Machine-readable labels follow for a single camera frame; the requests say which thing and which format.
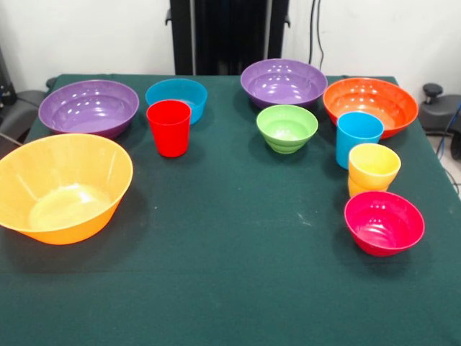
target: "blue bowl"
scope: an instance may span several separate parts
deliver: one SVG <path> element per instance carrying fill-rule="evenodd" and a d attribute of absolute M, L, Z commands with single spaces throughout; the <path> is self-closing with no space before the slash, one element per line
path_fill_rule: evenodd
<path fill-rule="evenodd" d="M 202 117 L 208 93 L 206 88 L 191 79 L 167 79 L 151 86 L 146 92 L 146 102 L 153 105 L 164 99 L 177 99 L 192 108 L 190 123 L 195 124 Z"/>

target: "yellow bowl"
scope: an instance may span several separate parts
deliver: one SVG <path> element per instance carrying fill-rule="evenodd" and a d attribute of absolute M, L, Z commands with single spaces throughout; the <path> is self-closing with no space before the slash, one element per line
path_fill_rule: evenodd
<path fill-rule="evenodd" d="M 401 166 L 398 155 L 387 146 L 359 144 L 349 152 L 349 194 L 386 191 Z"/>
<path fill-rule="evenodd" d="M 100 231 L 133 178 L 115 142 L 65 134 L 28 143 L 0 160 L 0 225 L 48 244 L 72 244 Z"/>

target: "plastic bowl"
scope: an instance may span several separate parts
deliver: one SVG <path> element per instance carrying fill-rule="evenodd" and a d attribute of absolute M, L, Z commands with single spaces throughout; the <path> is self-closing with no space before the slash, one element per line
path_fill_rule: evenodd
<path fill-rule="evenodd" d="M 292 105 L 277 105 L 262 110 L 256 124 L 267 144 L 279 154 L 294 153 L 318 129 L 314 114 Z"/>
<path fill-rule="evenodd" d="M 55 133 L 114 138 L 128 127 L 138 107 L 138 95 L 122 83 L 79 81 L 48 95 L 40 105 L 38 117 Z"/>
<path fill-rule="evenodd" d="M 203 115 L 208 92 L 198 81 L 191 79 L 167 79 L 151 86 L 146 92 L 149 106 L 165 99 L 177 99 L 187 103 L 192 109 L 190 124 L 195 124 Z"/>
<path fill-rule="evenodd" d="M 413 247 L 424 235 L 424 219 L 405 198 L 369 191 L 351 198 L 344 217 L 359 247 L 373 256 L 390 256 Z"/>
<path fill-rule="evenodd" d="M 85 240 L 109 222 L 132 177 L 130 156 L 109 139 L 33 141 L 0 160 L 0 224 L 48 244 Z"/>
<path fill-rule="evenodd" d="M 248 66 L 240 83 L 253 103 L 307 107 L 322 96 L 328 82 L 322 72 L 300 61 L 269 59 Z"/>
<path fill-rule="evenodd" d="M 381 138 L 394 136 L 418 116 L 418 104 L 408 92 L 372 78 L 349 78 L 333 83 L 323 94 L 323 103 L 335 125 L 347 112 L 374 115 L 384 124 Z"/>

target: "green bowl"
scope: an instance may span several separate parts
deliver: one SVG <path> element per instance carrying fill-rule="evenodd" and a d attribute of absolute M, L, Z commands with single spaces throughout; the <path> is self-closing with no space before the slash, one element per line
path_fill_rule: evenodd
<path fill-rule="evenodd" d="M 318 129 L 314 114 L 292 105 L 277 105 L 262 110 L 256 124 L 267 144 L 280 154 L 299 150 Z"/>

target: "cup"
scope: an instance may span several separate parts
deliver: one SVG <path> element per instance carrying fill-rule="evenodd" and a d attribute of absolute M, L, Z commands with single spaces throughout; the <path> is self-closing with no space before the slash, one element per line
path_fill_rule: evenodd
<path fill-rule="evenodd" d="M 400 158 L 387 146 L 376 143 L 355 146 L 349 153 L 349 195 L 386 191 L 400 166 Z"/>
<path fill-rule="evenodd" d="M 349 152 L 357 144 L 377 143 L 384 125 L 377 117 L 363 112 L 344 113 L 338 119 L 336 132 L 336 162 L 347 169 Z"/>
<path fill-rule="evenodd" d="M 166 157 L 178 157 L 189 146 L 191 107 L 182 101 L 166 99 L 147 109 L 157 151 Z"/>

